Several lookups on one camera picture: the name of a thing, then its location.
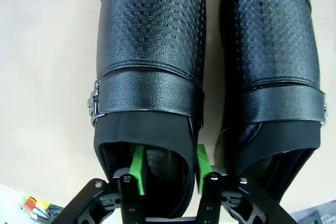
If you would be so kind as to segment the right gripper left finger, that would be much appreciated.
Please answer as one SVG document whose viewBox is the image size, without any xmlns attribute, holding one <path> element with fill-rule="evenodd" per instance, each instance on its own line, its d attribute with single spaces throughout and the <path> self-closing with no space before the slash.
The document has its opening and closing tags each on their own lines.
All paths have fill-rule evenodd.
<svg viewBox="0 0 336 224">
<path fill-rule="evenodd" d="M 135 148 L 131 166 L 115 172 L 112 181 L 90 180 L 56 218 L 56 223 L 103 223 L 121 209 L 122 223 L 145 223 L 144 147 Z"/>
</svg>

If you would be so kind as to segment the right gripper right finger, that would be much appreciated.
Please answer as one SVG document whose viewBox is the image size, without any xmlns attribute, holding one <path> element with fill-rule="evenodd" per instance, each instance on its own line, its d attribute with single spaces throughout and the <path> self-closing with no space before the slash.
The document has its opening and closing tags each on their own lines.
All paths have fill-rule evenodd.
<svg viewBox="0 0 336 224">
<path fill-rule="evenodd" d="M 258 183 L 229 175 L 210 165 L 203 144 L 197 146 L 198 193 L 202 195 L 196 223 L 219 223 L 224 208 L 238 223 L 294 223 L 294 219 Z"/>
</svg>

